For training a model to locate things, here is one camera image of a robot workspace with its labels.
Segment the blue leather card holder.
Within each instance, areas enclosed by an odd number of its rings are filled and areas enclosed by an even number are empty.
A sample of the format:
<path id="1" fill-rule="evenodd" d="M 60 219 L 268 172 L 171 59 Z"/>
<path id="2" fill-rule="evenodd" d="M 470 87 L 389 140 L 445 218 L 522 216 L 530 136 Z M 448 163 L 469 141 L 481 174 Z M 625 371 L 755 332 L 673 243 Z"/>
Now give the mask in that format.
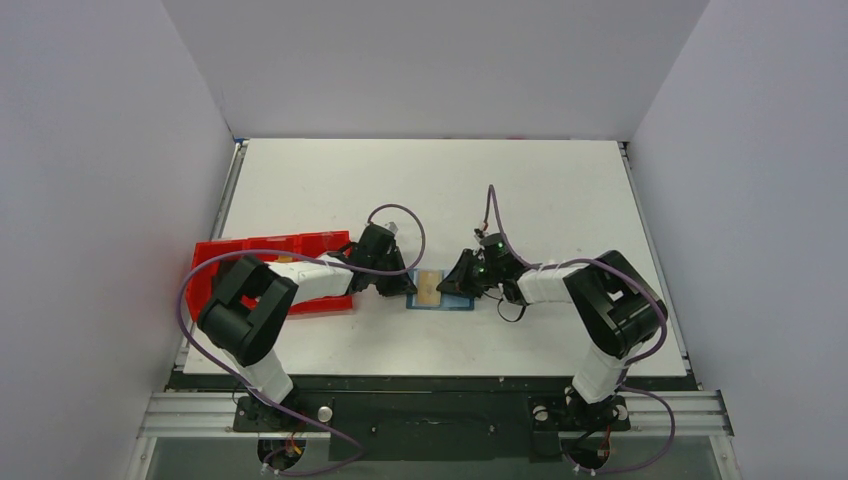
<path id="1" fill-rule="evenodd" d="M 423 311 L 473 311 L 473 299 L 442 293 L 437 289 L 446 275 L 445 270 L 413 270 L 411 279 L 417 291 L 406 296 L 406 308 Z"/>

